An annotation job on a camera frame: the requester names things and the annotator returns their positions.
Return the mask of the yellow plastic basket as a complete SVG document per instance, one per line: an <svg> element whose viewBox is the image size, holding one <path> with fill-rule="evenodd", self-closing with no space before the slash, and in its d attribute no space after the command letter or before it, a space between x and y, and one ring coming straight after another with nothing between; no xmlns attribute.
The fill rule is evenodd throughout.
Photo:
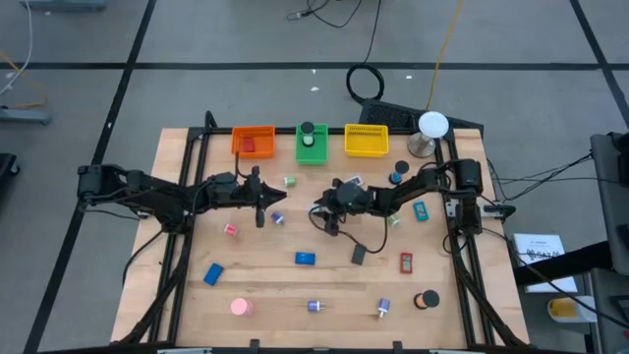
<svg viewBox="0 0 629 354"><path fill-rule="evenodd" d="M344 149L354 157L384 157L389 153L388 127L384 125L347 124Z"/></svg>

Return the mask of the grey floor plate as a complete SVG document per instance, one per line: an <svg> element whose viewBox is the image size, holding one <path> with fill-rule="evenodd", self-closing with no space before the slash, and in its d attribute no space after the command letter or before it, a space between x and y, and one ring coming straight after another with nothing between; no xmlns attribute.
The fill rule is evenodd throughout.
<svg viewBox="0 0 629 354"><path fill-rule="evenodd" d="M19 0L25 8L39 12L83 13L102 12L107 0Z"/></svg>

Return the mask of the white paper booklet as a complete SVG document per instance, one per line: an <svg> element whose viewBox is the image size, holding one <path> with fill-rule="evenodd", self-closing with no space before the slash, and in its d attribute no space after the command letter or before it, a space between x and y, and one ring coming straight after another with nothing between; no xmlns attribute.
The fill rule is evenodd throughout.
<svg viewBox="0 0 629 354"><path fill-rule="evenodd" d="M524 264L533 264L564 255L565 251L559 235L551 234L513 234L513 241L518 256ZM566 293L578 292L573 276L563 277L552 281L552 284ZM546 282L525 286L527 294L557 293Z"/></svg>

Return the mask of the black perforated panel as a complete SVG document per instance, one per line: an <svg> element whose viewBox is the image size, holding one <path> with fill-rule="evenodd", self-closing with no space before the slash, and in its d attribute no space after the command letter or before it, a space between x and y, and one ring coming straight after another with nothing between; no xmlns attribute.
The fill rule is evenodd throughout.
<svg viewBox="0 0 629 354"><path fill-rule="evenodd" d="M417 133L419 131L419 119L427 113L426 110L375 99L365 99L361 106L360 124L383 125L394 135Z"/></svg>

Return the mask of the black metal table frame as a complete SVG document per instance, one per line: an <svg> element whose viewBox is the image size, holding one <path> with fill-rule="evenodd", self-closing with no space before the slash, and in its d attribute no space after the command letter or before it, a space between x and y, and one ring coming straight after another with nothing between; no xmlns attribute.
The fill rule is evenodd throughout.
<svg viewBox="0 0 629 354"><path fill-rule="evenodd" d="M411 204L400 210L398 227L381 219L351 216L339 236L326 235L309 221L308 210L334 178L360 175L368 185L383 186L395 162L409 158L407 139L393 135L389 153L380 158L351 157L341 132L329 136L328 159L320 166L295 159L295 132L280 128L275 154L259 162L263 180L279 187L292 175L297 184L276 210L285 217L277 226L257 228L250 209L221 209L196 221L183 300L178 310L175 342L179 346L245 347L257 340L262 348L383 349L400 342L405 348L461 349L469 342L498 343L500 338L470 293L463 292L453 261L442 240L447 231L441 195L428 193L429 220L418 221ZM224 232L235 225L236 236ZM356 244L367 253L353 265ZM296 265L297 252L315 253L314 266ZM400 272L400 254L413 255L413 272ZM224 267L214 286L203 278L213 263ZM434 290L435 308L419 310L416 294ZM230 303L245 298L250 316L235 316ZM380 319L377 302L390 301ZM324 309L307 310L309 300Z"/></svg>

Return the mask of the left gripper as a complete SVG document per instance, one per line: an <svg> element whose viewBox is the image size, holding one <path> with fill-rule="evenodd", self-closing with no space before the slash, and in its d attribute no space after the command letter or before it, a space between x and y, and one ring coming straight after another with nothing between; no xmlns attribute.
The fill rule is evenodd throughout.
<svg viewBox="0 0 629 354"><path fill-rule="evenodd" d="M260 182L259 167L254 166L245 182L233 190L215 190L210 186L210 207L213 209L228 207L254 207L256 209L256 227L264 226L264 208L281 202L287 193Z"/></svg>

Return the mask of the grey floor bar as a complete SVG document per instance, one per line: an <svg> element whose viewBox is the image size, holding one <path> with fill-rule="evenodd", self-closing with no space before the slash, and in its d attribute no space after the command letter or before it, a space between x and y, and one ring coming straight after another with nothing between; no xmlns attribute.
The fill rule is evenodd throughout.
<svg viewBox="0 0 629 354"><path fill-rule="evenodd" d="M0 122L48 125L51 120L51 115L44 111L0 107Z"/></svg>

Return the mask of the orange sand hourglass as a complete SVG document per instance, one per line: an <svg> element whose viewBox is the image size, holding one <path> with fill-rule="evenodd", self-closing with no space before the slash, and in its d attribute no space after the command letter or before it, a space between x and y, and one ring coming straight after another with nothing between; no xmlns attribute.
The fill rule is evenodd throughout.
<svg viewBox="0 0 629 354"><path fill-rule="evenodd" d="M416 294L413 303L417 309L426 310L437 307L440 303L440 297L434 290L426 290Z"/></svg>

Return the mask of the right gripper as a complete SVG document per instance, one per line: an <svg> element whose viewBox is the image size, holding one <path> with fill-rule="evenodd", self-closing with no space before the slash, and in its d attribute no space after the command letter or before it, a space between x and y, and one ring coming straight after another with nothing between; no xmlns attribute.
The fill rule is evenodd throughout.
<svg viewBox="0 0 629 354"><path fill-rule="evenodd" d="M370 202L370 194L360 186L334 178L332 188L317 200L321 205L319 214L324 217L324 231L337 235L340 232L339 223L344 223L348 214L366 212Z"/></svg>

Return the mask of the blue sand hourglass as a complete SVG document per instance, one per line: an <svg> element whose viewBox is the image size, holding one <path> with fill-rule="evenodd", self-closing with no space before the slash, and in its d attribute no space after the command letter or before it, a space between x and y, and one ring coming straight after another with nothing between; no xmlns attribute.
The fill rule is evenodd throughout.
<svg viewBox="0 0 629 354"><path fill-rule="evenodd" d="M403 175L409 171L409 163L405 160L399 160L395 163L394 171L389 175L388 180L393 185L399 185L402 182Z"/></svg>

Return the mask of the orange plastic basket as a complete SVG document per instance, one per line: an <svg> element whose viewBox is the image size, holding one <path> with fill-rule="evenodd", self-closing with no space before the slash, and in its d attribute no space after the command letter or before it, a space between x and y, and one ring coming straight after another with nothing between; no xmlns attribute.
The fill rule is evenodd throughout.
<svg viewBox="0 0 629 354"><path fill-rule="evenodd" d="M251 137L255 140L255 152L242 152L242 139ZM231 152L238 153L242 159L272 158L275 152L274 126L238 126L232 129Z"/></svg>

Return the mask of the pink hourglass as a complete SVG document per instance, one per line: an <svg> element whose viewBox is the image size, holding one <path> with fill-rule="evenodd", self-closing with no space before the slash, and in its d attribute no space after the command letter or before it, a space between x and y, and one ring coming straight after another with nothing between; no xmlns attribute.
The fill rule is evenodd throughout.
<svg viewBox="0 0 629 354"><path fill-rule="evenodd" d="M254 305L245 298L235 298L230 303L230 311L235 316L250 316L254 311Z"/></svg>

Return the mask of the white mushroom table lamp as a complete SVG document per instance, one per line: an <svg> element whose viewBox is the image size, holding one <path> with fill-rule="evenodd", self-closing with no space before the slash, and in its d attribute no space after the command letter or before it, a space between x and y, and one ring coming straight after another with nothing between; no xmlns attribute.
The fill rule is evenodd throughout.
<svg viewBox="0 0 629 354"><path fill-rule="evenodd" d="M409 138L407 149L415 157L428 157L434 153L437 140L448 133L450 126L443 114L428 111L420 117L418 128L419 131Z"/></svg>

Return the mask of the black metal beam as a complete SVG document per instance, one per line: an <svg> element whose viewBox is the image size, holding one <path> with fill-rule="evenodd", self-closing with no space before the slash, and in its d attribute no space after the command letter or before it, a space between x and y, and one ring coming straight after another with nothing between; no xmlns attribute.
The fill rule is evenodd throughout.
<svg viewBox="0 0 629 354"><path fill-rule="evenodd" d="M521 265L514 269L514 276L516 284L524 286L585 273L593 268L613 269L607 241L530 265Z"/></svg>

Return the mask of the grey equipment cabinet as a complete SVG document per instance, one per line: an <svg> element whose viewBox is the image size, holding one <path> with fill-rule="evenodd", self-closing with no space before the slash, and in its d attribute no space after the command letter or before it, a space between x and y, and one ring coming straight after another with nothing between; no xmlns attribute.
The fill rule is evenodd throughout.
<svg viewBox="0 0 629 354"><path fill-rule="evenodd" d="M629 354L629 276L594 268L588 291L599 312L591 324L596 354Z"/></svg>
<svg viewBox="0 0 629 354"><path fill-rule="evenodd" d="M629 132L590 137L612 266L629 276Z"/></svg>

